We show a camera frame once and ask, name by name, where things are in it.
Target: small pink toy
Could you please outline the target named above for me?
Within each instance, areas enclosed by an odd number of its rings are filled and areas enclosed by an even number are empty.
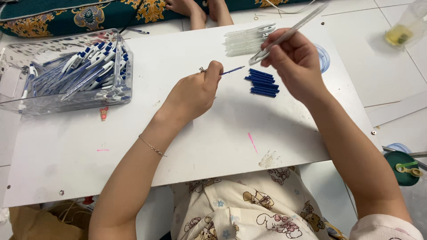
[[[101,112],[101,121],[105,121],[105,119],[107,118],[107,110],[108,107],[105,107],[104,109],[99,109],[99,111]]]

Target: pink marker line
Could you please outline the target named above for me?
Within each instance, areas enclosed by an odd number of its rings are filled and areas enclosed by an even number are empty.
[[[250,133],[248,133],[248,137],[249,137],[249,139],[251,140],[252,145],[254,145],[255,151],[258,153],[258,151],[257,151],[257,147],[255,147],[254,140],[252,140],[252,136],[251,136],[251,134],[250,134]]]

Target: woman's left hand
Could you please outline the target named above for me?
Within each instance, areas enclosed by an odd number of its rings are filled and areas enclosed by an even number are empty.
[[[211,61],[205,73],[182,78],[173,87],[156,115],[182,127],[200,117],[211,108],[222,73],[222,64]]]

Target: dirty stain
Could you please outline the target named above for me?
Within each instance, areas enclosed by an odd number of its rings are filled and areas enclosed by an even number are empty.
[[[270,153],[270,150],[269,150],[267,154],[265,154],[264,157],[261,159],[261,162],[258,163],[258,165],[265,169],[277,167],[278,164],[282,163],[282,161],[279,160],[280,156],[275,157],[275,154],[276,154],[276,151]]]

